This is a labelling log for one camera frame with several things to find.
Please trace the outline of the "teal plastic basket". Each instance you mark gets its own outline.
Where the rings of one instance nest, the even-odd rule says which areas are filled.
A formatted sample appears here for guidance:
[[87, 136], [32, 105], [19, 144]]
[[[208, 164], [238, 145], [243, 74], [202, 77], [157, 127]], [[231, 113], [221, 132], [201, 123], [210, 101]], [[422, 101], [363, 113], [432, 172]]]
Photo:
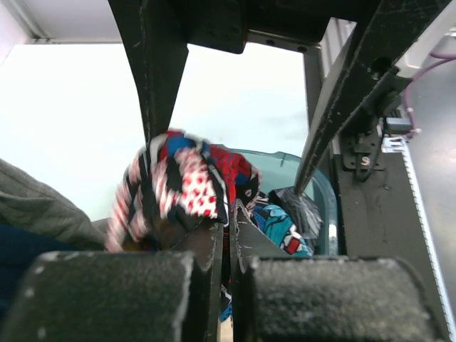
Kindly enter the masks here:
[[235, 212], [236, 242], [243, 253], [259, 257], [338, 255], [336, 194], [321, 171], [315, 171], [304, 193], [316, 203], [323, 226], [319, 238], [304, 239], [290, 216], [268, 197], [271, 190], [294, 186], [299, 158], [285, 152], [231, 151], [259, 172], [259, 179], [253, 182], [253, 208], [238, 205]]

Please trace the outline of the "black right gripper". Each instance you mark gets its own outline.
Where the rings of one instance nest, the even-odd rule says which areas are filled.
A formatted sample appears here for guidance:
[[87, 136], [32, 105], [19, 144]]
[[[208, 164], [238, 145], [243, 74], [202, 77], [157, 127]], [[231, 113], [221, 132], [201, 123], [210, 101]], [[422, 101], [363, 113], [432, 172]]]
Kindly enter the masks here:
[[357, 22], [378, 1], [171, 1], [188, 43], [241, 54], [248, 42], [305, 52], [331, 19]]

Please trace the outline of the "colourful comic print shorts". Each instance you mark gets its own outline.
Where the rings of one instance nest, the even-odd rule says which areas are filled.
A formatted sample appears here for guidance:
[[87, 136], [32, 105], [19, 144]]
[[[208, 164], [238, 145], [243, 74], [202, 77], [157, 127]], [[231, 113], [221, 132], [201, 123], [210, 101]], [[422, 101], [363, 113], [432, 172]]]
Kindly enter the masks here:
[[115, 193], [105, 249], [164, 251], [202, 223], [224, 226], [229, 253], [229, 212], [240, 201], [254, 226], [295, 257], [312, 248], [290, 215], [261, 190], [261, 173], [243, 155], [179, 130], [142, 147]]

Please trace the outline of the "navy blue shorts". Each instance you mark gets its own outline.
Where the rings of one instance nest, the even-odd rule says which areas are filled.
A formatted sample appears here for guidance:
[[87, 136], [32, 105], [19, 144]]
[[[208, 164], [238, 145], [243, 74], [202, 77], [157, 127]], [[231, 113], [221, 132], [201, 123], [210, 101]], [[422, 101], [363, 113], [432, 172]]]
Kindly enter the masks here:
[[39, 255], [54, 251], [78, 251], [77, 247], [1, 224], [1, 320], [16, 294], [19, 282]]

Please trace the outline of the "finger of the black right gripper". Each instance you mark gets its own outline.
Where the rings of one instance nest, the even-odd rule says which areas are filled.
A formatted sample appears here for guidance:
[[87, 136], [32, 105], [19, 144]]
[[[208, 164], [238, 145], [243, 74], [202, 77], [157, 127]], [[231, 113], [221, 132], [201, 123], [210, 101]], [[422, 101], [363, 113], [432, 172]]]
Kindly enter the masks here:
[[138, 92], [145, 141], [164, 133], [174, 110], [188, 48], [166, 0], [110, 0]]
[[369, 2], [323, 82], [296, 174], [297, 193], [305, 190], [332, 139], [448, 4]]

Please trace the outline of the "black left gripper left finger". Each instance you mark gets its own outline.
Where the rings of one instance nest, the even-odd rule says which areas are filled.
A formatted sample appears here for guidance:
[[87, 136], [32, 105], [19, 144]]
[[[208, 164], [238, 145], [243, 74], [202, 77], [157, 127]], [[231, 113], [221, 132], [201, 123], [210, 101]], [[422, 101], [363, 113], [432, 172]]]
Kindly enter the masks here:
[[218, 341], [223, 227], [166, 252], [49, 252], [31, 265], [3, 341]]

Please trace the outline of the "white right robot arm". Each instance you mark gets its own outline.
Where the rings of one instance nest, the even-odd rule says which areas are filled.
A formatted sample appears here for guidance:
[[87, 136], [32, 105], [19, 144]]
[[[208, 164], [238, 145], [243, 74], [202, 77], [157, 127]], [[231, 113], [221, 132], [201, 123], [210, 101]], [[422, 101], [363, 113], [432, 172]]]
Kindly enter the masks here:
[[331, 19], [352, 21], [318, 97], [297, 192], [388, 77], [410, 77], [455, 22], [453, 1], [111, 1], [110, 9], [146, 140], [170, 124], [190, 44], [235, 54], [249, 42], [305, 52], [319, 45]]

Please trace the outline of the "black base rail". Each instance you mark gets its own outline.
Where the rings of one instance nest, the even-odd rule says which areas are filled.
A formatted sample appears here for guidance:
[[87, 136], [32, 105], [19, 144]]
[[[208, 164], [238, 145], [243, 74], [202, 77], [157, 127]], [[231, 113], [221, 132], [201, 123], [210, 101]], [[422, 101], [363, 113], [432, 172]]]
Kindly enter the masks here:
[[418, 273], [440, 328], [451, 338], [452, 308], [407, 144], [386, 140], [380, 163], [379, 170], [358, 182], [343, 156], [333, 157], [345, 252], [405, 260]]

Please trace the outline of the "dark patterned shorts in basket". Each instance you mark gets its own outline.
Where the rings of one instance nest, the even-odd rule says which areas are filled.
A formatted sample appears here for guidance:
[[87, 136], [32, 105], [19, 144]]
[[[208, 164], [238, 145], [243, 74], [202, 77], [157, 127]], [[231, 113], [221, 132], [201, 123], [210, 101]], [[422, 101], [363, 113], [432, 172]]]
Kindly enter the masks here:
[[294, 187], [283, 187], [271, 190], [268, 197], [290, 216], [304, 239], [319, 238], [323, 220], [316, 203], [306, 193], [297, 195]]

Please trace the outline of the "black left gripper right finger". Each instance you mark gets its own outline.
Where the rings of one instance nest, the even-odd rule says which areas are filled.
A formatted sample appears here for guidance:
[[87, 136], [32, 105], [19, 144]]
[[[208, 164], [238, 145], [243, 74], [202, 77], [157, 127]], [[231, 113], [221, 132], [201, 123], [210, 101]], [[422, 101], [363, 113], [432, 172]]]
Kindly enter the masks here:
[[235, 341], [448, 340], [401, 260], [292, 257], [242, 208], [230, 237]]

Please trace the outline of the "grey shorts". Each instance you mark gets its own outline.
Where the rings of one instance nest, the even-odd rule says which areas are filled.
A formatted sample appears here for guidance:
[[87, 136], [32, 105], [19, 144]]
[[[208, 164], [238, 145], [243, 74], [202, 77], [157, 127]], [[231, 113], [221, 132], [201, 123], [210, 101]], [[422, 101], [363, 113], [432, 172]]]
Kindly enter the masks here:
[[60, 192], [5, 160], [1, 160], [1, 223], [81, 249], [104, 249], [104, 219], [92, 224]]

